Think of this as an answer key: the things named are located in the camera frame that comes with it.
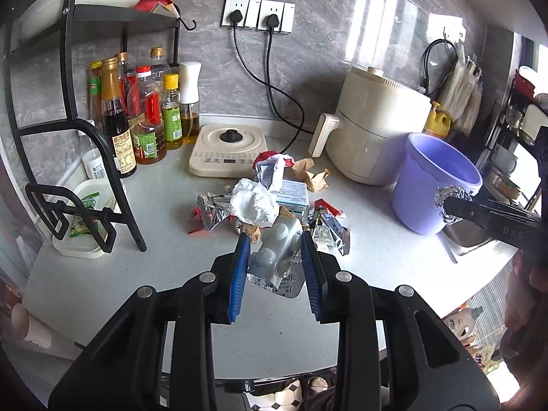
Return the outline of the person's right hand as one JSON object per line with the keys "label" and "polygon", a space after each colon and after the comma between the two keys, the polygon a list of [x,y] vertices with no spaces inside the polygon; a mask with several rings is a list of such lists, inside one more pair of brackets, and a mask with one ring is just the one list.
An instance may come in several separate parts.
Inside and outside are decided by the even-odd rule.
{"label": "person's right hand", "polygon": [[505,296],[505,327],[518,331],[531,320],[536,306],[534,292],[547,292],[547,267],[528,268],[522,250],[513,256],[511,266]]}

